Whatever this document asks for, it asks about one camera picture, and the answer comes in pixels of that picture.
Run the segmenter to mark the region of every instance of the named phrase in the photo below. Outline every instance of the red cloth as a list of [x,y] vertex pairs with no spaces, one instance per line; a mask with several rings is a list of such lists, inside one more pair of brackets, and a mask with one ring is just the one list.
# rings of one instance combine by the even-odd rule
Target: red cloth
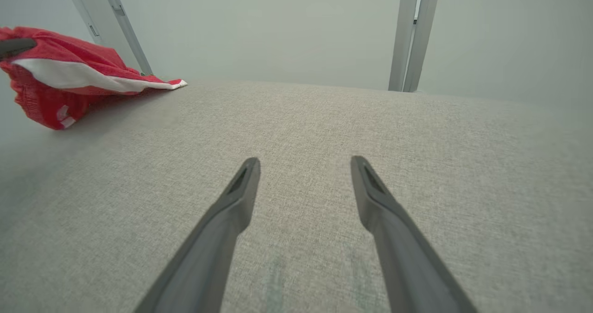
[[0,41],[32,38],[36,47],[0,62],[17,92],[15,102],[30,119],[65,129],[88,107],[110,95],[135,95],[145,88],[176,89],[181,79],[164,82],[128,68],[116,51],[36,28],[0,28]]

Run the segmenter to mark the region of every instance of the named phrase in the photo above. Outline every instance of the red and white fabric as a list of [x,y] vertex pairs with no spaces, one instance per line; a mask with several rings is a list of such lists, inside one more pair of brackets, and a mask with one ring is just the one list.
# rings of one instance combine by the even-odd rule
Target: red and white fabric
[[0,62],[27,117],[61,130],[105,96],[136,95],[147,88],[173,90],[187,83],[142,76],[116,51],[37,28],[0,28],[0,41],[32,38],[37,46]]

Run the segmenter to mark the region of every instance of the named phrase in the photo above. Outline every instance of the white wall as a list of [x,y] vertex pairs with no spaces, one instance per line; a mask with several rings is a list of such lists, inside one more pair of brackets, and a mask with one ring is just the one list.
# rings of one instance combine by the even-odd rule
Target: white wall
[[593,0],[438,0],[419,90],[593,106]]
[[387,89],[399,0],[122,0],[157,76]]
[[[44,28],[93,42],[72,0],[0,0],[0,26]],[[14,102],[10,79],[0,72],[0,146],[47,129],[31,121]]]

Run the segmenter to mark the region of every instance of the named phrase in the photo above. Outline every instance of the gray fabric surface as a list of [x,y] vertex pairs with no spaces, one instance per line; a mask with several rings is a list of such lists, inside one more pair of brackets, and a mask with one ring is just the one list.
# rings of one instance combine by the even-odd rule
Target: gray fabric surface
[[193,83],[0,152],[0,311],[131,311],[247,157],[223,312],[385,312],[363,155],[483,312],[593,307],[593,138],[577,115],[449,96]]

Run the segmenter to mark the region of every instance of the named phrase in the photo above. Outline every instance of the white stripe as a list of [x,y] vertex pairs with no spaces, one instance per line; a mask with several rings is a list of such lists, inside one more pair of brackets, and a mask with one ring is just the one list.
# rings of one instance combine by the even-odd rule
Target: white stripe
[[187,85],[185,81],[171,85],[169,83],[154,83],[106,76],[79,62],[62,62],[47,58],[23,58],[14,60],[12,63],[27,69],[36,80],[58,89],[92,86],[116,92],[141,92],[144,88],[176,89]]
[[62,125],[64,126],[64,129],[68,128],[70,125],[73,125],[74,122],[76,122],[76,119],[73,119],[72,117],[66,117],[65,119],[60,121],[60,123],[62,123]]

